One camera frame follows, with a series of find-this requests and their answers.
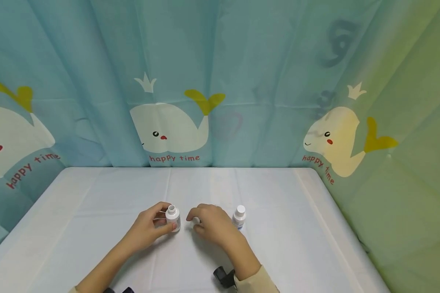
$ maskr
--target child's hand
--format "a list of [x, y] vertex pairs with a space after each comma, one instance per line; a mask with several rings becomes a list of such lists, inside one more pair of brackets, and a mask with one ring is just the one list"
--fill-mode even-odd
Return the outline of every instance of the child's hand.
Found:
[[194, 226], [197, 234], [223, 249], [228, 244], [236, 243], [242, 236], [231, 222], [230, 216], [219, 206], [201, 203], [189, 211], [186, 220], [192, 221], [195, 216], [202, 222], [201, 225]]
[[146, 249], [156, 239], [176, 229], [176, 223], [166, 224], [164, 212], [168, 206], [170, 203], [160, 201], [148, 210], [141, 212], [119, 244], [133, 254], [138, 250]]

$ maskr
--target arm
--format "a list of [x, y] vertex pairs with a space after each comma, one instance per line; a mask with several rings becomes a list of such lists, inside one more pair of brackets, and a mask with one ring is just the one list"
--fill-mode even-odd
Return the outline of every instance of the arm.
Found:
[[163, 211], [169, 205], [169, 203], [160, 202], [141, 212], [122, 240], [77, 285], [75, 288], [77, 293], [103, 292], [130, 256], [151, 246], [162, 235], [173, 231], [176, 228], [176, 223], [166, 225], [166, 219], [164, 219]]
[[264, 267], [254, 255], [248, 241], [232, 224], [220, 207], [199, 204], [190, 210], [187, 219], [198, 217], [201, 225], [194, 230], [203, 238], [219, 245], [235, 269], [235, 283], [239, 293], [278, 293]]

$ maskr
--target crown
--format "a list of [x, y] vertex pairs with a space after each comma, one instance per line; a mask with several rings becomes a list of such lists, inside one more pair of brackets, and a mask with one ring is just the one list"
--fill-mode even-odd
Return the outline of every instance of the crown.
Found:
[[140, 78], [134, 78], [142, 87], [145, 92], [151, 92], [153, 93], [153, 85], [155, 84], [156, 78], [153, 78], [152, 81], [150, 81], [147, 77], [146, 72], [143, 73], [143, 80]]
[[366, 93], [366, 90], [360, 90], [361, 86], [361, 81], [356, 87], [348, 85], [347, 87], [349, 88], [349, 98], [356, 100], [360, 95]]

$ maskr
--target yellow whale tail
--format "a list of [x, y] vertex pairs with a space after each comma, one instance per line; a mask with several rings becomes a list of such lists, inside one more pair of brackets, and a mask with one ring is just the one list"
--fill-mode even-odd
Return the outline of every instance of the yellow whale tail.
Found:
[[376, 137], [377, 125], [373, 117], [367, 118], [368, 134], [365, 141], [364, 152], [377, 151], [378, 149], [390, 149], [398, 145], [394, 138], [389, 136]]
[[220, 103], [225, 99], [225, 94], [217, 93], [214, 95], [211, 95], [210, 98], [207, 100], [204, 95], [202, 95], [201, 92], [198, 90], [186, 90], [184, 92], [184, 95], [188, 96], [189, 98], [193, 99], [197, 105], [199, 105], [200, 110], [204, 114], [204, 116], [207, 116], [215, 107], [220, 105]]
[[28, 86], [22, 86], [18, 88], [18, 94], [15, 95], [6, 86], [0, 83], [0, 92], [6, 93], [10, 98], [17, 102], [21, 107], [25, 108], [26, 111], [32, 113], [33, 108], [31, 106], [31, 101], [33, 99], [33, 90]]

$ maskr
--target beige sleeve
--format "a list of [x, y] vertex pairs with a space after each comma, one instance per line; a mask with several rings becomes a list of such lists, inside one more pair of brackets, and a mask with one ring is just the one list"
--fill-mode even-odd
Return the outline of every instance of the beige sleeve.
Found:
[[261, 266], [256, 275], [245, 280], [239, 281], [235, 276], [235, 284], [238, 293], [279, 293], [264, 266]]

